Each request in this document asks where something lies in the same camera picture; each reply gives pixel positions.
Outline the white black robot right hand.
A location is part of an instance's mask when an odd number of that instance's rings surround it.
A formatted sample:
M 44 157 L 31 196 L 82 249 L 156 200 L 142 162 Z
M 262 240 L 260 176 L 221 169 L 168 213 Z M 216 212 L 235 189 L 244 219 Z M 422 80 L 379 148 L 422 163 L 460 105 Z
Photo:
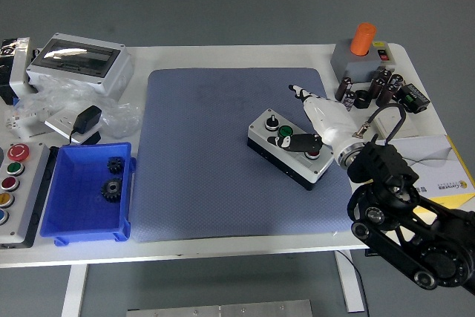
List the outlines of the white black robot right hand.
M 291 152 L 316 152 L 326 145 L 336 157 L 363 149 L 363 140 L 353 136 L 357 126 L 343 104 L 310 93 L 297 85 L 290 85 L 289 89 L 302 101 L 314 132 L 268 137 L 268 143 Z

